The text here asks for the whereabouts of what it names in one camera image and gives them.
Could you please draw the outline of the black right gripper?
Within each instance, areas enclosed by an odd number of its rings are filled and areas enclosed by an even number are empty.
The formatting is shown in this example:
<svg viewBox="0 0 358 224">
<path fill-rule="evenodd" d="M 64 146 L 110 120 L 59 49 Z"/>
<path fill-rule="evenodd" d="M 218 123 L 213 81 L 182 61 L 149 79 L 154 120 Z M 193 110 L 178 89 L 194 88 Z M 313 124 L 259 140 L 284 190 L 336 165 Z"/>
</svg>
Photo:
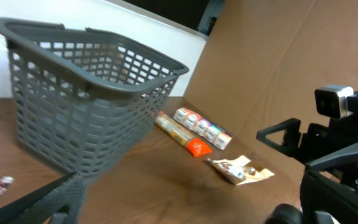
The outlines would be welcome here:
<svg viewBox="0 0 358 224">
<path fill-rule="evenodd" d="M 309 163 L 358 142 L 358 90 L 347 97 L 347 105 L 352 113 L 350 116 L 342 119 L 328 117 L 328 126 L 315 123 L 309 125 L 300 143 L 301 163 Z M 258 131 L 256 139 L 288 157 L 294 157 L 301 137 L 300 124 L 299 119 L 290 118 Z M 280 144 L 267 138 L 280 131 L 283 132 Z"/>
</svg>

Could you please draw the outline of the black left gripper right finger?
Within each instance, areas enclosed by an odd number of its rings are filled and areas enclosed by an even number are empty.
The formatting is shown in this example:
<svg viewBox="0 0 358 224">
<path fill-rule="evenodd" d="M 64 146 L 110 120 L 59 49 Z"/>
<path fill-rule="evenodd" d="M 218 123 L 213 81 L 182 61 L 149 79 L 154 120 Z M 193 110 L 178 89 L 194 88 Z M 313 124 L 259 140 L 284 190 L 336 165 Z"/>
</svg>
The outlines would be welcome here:
<svg viewBox="0 0 358 224">
<path fill-rule="evenodd" d="M 347 186 L 320 174 L 328 168 L 355 164 L 358 143 L 328 154 L 305 166 L 300 187 L 304 223 L 358 223 L 358 177 Z"/>
</svg>

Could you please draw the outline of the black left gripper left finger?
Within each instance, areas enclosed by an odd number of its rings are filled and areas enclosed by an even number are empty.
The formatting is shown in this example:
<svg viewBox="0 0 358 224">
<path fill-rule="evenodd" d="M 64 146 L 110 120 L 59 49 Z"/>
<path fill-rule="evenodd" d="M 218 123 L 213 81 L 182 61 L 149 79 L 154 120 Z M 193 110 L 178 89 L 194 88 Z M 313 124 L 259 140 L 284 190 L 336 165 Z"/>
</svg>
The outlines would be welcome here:
<svg viewBox="0 0 358 224">
<path fill-rule="evenodd" d="M 69 173 L 0 208 L 0 224 L 78 223 L 86 200 L 86 184 Z"/>
</svg>

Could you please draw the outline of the beige brown snack bag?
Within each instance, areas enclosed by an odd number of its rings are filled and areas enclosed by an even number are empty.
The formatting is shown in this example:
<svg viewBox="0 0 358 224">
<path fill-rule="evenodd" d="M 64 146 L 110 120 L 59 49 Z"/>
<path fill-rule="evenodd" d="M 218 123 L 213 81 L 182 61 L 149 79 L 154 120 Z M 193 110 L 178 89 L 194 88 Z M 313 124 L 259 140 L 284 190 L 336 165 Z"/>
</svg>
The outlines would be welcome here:
<svg viewBox="0 0 358 224">
<path fill-rule="evenodd" d="M 206 161 L 232 185 L 259 182 L 275 175 L 269 169 L 253 164 L 244 155 L 233 160 L 212 160 L 208 158 Z"/>
</svg>

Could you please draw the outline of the multicolour tissue pack strip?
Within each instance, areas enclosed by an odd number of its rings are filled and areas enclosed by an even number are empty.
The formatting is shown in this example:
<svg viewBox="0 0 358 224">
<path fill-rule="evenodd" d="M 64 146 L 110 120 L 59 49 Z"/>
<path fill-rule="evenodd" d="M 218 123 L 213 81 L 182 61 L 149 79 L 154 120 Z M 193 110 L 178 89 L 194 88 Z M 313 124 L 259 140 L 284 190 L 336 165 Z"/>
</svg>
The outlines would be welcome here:
<svg viewBox="0 0 358 224">
<path fill-rule="evenodd" d="M 224 150 L 232 140 L 232 136 L 222 128 L 187 108 L 177 109 L 173 119 L 199 136 L 204 137 L 220 150 Z"/>
</svg>

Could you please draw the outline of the orange spaghetti packet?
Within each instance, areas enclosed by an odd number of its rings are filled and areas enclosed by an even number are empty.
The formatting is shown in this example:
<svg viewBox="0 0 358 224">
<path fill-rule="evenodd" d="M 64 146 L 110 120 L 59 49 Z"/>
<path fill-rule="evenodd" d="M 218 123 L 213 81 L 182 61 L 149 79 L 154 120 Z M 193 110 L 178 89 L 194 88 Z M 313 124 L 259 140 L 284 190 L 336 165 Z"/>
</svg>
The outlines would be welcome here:
<svg viewBox="0 0 358 224">
<path fill-rule="evenodd" d="M 193 157 L 212 153 L 212 149 L 201 139 L 195 137 L 163 111 L 159 112 L 155 124 L 172 139 L 185 148 Z"/>
</svg>

